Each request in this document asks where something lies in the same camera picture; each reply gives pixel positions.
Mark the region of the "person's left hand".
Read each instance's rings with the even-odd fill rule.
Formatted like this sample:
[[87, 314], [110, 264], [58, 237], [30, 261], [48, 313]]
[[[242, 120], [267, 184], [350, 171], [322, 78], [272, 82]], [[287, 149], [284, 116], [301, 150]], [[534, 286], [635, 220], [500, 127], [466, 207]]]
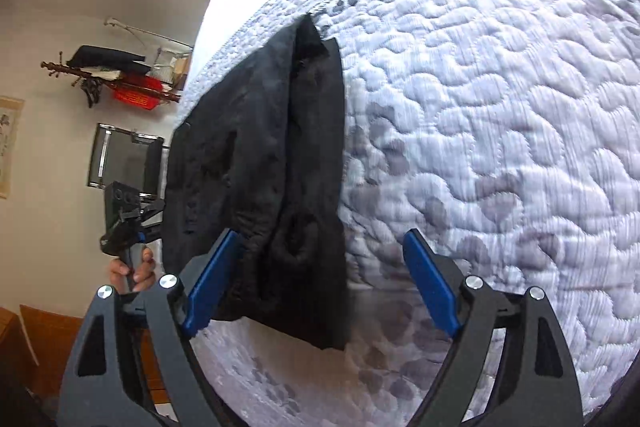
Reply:
[[145, 246], [140, 265], [134, 271], [119, 258], [113, 258], [107, 268], [108, 281], [122, 295], [146, 291], [156, 281], [155, 268], [154, 253]]

